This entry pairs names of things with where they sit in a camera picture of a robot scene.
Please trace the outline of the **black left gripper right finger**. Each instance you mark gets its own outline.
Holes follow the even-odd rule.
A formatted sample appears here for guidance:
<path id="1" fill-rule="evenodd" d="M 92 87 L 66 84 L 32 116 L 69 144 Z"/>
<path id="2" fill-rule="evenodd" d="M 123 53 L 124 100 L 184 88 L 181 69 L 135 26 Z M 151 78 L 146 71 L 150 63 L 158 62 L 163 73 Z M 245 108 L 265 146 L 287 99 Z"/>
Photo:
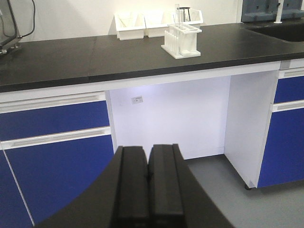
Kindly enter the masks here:
<path id="1" fill-rule="evenodd" d="M 184 211 L 173 146 L 153 146 L 148 163 L 149 206 L 153 228 L 183 228 Z"/>

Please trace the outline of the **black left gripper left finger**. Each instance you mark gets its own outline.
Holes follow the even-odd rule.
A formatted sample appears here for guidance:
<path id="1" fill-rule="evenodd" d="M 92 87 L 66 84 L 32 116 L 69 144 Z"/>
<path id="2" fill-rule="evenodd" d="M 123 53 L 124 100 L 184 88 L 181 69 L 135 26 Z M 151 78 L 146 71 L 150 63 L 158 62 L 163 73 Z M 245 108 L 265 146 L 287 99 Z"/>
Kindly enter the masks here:
<path id="1" fill-rule="evenodd" d="M 119 182 L 111 219 L 112 228 L 149 226 L 148 165 L 141 146 L 119 146 Z"/>

